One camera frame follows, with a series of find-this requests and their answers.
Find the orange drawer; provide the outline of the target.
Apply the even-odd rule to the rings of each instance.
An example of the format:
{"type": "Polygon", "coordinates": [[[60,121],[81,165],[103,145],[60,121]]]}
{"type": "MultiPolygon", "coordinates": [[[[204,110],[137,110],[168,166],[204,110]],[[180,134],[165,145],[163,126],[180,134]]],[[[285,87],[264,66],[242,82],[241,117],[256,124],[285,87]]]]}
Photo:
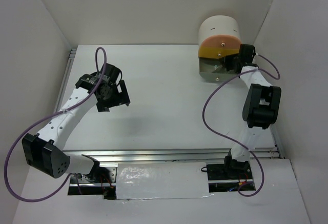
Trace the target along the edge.
{"type": "Polygon", "coordinates": [[[213,35],[200,44],[201,47],[239,49],[241,40],[231,35],[213,35]]]}

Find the cream round drawer organizer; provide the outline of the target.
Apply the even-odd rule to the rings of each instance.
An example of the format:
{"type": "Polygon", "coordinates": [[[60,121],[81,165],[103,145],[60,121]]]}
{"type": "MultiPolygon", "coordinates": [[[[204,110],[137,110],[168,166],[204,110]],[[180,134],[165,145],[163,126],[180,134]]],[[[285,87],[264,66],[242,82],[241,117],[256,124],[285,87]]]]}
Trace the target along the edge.
{"type": "Polygon", "coordinates": [[[198,46],[200,47],[203,40],[213,35],[231,35],[240,39],[237,21],[224,15],[207,18],[198,31],[198,46]]]}

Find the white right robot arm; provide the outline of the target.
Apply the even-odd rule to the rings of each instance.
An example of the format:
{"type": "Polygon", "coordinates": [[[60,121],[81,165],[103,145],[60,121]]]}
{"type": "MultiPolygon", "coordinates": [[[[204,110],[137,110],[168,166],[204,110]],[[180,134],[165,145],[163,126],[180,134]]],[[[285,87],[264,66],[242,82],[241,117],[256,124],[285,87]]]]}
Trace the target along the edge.
{"type": "Polygon", "coordinates": [[[237,54],[223,58],[226,70],[240,74],[248,88],[242,110],[245,127],[235,144],[224,158],[223,173],[227,178],[248,179],[250,151],[258,144],[262,133],[274,124],[278,117],[281,88],[271,85],[253,63],[256,50],[253,45],[241,44],[237,54]]]}

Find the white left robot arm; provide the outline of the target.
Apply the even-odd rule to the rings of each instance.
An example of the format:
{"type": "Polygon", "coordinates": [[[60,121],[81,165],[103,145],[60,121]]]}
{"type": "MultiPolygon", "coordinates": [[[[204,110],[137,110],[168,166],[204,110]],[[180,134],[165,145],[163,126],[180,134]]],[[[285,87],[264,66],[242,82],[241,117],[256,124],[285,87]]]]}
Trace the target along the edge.
{"type": "Polygon", "coordinates": [[[27,164],[41,172],[59,178],[65,173],[81,174],[88,182],[99,181],[109,171],[91,156],[68,155],[63,151],[73,130],[93,107],[98,112],[130,104],[122,72],[111,64],[101,71],[85,74],[75,88],[60,114],[52,118],[35,135],[27,133],[22,139],[27,164]]]}

